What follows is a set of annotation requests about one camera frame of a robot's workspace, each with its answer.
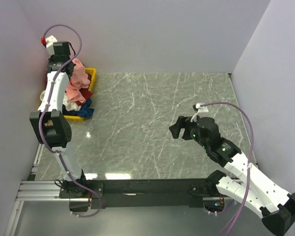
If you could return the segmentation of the pink t shirt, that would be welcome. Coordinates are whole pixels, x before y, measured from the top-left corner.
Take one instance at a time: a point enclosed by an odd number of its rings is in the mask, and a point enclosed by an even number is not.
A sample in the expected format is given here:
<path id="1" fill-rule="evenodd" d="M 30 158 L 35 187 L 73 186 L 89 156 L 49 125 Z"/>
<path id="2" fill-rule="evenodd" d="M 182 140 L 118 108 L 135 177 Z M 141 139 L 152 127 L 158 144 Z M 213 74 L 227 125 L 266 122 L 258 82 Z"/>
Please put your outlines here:
<path id="1" fill-rule="evenodd" d="M 88 74 L 85 67 L 78 59 L 73 59 L 75 63 L 74 71 L 69 79 L 69 83 L 66 87 L 66 93 L 70 101 L 76 102 L 78 105 L 85 103 L 85 99 L 80 93 L 81 88 L 88 88 L 90 81 L 88 80 Z"/>

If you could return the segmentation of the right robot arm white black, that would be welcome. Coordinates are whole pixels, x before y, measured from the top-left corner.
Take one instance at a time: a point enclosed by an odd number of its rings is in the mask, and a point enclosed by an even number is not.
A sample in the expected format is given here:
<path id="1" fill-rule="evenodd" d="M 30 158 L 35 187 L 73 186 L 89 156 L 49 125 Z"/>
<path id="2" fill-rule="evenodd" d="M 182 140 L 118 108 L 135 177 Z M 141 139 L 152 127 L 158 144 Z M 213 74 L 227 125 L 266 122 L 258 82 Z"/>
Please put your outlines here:
<path id="1" fill-rule="evenodd" d="M 290 193 L 281 188 L 254 164 L 249 163 L 239 147 L 221 136 L 213 118 L 180 116 L 169 128 L 175 139 L 182 129 L 182 139 L 196 141 L 212 161 L 242 182 L 238 183 L 225 173 L 215 171 L 208 177 L 207 193 L 211 196 L 220 193 L 244 203 L 245 207 L 261 218 L 263 225 L 272 234 L 285 235 L 295 222 L 295 192 Z"/>

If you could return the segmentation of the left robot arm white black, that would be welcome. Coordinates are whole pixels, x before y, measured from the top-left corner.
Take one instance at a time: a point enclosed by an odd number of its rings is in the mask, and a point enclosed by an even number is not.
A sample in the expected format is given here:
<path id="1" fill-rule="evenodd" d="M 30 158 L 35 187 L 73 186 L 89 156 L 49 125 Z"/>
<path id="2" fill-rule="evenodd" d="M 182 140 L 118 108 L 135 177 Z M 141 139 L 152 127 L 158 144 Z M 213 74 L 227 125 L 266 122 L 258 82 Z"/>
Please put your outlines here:
<path id="1" fill-rule="evenodd" d="M 47 66 L 47 84 L 41 105 L 29 116 L 30 123 L 39 143 L 44 144 L 56 158 L 62 173 L 61 189 L 84 197 L 89 190 L 82 168 L 70 151 L 71 126 L 62 113 L 63 98 L 75 64 L 70 42 L 49 43 L 42 39 L 50 52 Z"/>

